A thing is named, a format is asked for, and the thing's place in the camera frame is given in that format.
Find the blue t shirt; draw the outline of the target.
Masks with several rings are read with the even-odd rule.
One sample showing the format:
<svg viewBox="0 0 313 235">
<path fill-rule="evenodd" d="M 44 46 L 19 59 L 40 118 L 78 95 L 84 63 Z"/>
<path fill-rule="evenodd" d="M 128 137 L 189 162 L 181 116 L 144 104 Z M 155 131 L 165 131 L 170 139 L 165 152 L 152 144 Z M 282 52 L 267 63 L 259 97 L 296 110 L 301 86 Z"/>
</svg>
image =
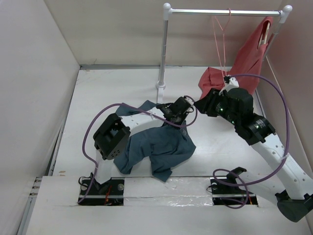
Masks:
<svg viewBox="0 0 313 235">
<path fill-rule="evenodd" d="M 195 149 L 185 127 L 163 125 L 130 136 L 125 150 L 113 162 L 120 173 L 130 174 L 137 163 L 149 157 L 152 175 L 166 182 L 171 169 L 188 160 Z"/>
</svg>

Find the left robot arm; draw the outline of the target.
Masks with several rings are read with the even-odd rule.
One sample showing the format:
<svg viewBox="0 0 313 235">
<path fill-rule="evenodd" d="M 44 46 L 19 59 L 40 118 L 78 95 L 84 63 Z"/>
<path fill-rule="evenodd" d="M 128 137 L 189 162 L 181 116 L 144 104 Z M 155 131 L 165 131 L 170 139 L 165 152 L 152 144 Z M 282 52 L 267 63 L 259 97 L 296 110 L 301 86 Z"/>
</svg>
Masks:
<svg viewBox="0 0 313 235">
<path fill-rule="evenodd" d="M 174 103 L 160 104 L 137 114 L 118 116 L 108 115 L 93 135 L 96 148 L 97 172 L 94 174 L 92 188 L 98 194 L 109 189 L 112 178 L 113 160 L 124 152 L 129 138 L 150 128 L 161 127 L 164 123 L 182 126 L 188 113 L 194 110 L 194 99 L 189 96 L 179 97 Z"/>
</svg>

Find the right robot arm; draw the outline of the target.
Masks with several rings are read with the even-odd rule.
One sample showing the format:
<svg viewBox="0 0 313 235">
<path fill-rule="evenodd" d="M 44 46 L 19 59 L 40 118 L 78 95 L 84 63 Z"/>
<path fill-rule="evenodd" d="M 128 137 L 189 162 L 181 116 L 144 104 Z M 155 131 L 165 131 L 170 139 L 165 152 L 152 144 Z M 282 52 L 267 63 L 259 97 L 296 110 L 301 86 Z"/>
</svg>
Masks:
<svg viewBox="0 0 313 235">
<path fill-rule="evenodd" d="M 273 172 L 256 179 L 242 167 L 228 171 L 226 179 L 216 182 L 230 192 L 240 189 L 257 194 L 276 204 L 281 214 L 298 222 L 313 209 L 313 180 L 289 153 L 289 144 L 282 144 L 274 127 L 254 112 L 253 97 L 240 88 L 235 77 L 226 76 L 225 86 L 211 89 L 196 101 L 197 110 L 209 117 L 220 116 L 233 124 L 235 132 L 255 150 Z"/>
</svg>

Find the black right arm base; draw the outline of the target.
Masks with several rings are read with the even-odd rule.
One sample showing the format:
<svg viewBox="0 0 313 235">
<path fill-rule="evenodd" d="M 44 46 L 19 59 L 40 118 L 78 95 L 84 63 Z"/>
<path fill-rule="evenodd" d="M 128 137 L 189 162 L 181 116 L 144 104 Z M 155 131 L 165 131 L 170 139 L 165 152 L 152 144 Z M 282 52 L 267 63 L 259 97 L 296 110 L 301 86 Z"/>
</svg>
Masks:
<svg viewBox="0 0 313 235">
<path fill-rule="evenodd" d="M 217 179 L 223 183 L 237 184 L 237 177 L 228 171 L 227 175 L 217 177 Z M 246 172 L 246 169 L 237 167 L 231 170 L 234 174 L 241 176 Z M 206 191 L 211 193 L 213 205 L 223 205 L 230 209 L 240 209 L 244 205 L 258 205 L 257 197 L 252 192 L 246 193 L 245 188 L 243 190 L 238 186 L 228 186 L 220 183 L 214 177 L 210 178 L 210 185 L 206 188 Z"/>
</svg>

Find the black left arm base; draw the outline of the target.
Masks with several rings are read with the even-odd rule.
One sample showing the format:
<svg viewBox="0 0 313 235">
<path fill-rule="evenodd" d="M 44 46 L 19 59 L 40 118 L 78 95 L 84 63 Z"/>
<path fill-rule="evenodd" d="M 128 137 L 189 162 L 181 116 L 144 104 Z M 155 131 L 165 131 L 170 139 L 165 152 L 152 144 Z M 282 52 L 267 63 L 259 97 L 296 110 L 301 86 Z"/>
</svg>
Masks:
<svg viewBox="0 0 313 235">
<path fill-rule="evenodd" d="M 96 180 L 91 184 L 93 173 L 89 177 L 81 176 L 78 179 L 80 192 L 78 205 L 81 206 L 123 206 L 124 205 L 124 178 L 111 178 L 104 184 Z"/>
</svg>

